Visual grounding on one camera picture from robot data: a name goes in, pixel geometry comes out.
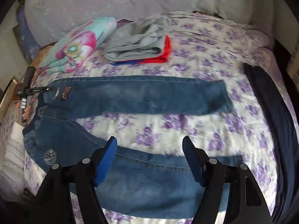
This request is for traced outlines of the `person's left hand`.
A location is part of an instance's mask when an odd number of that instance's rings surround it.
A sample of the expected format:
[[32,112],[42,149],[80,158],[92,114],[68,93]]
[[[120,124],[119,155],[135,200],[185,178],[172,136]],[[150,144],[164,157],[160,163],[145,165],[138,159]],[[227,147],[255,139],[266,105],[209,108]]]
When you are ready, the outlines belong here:
[[30,100],[29,105],[24,109],[24,113],[22,114],[22,118],[24,120],[30,119],[31,114],[33,112],[33,108],[34,108],[34,101],[35,101],[35,98],[32,98]]

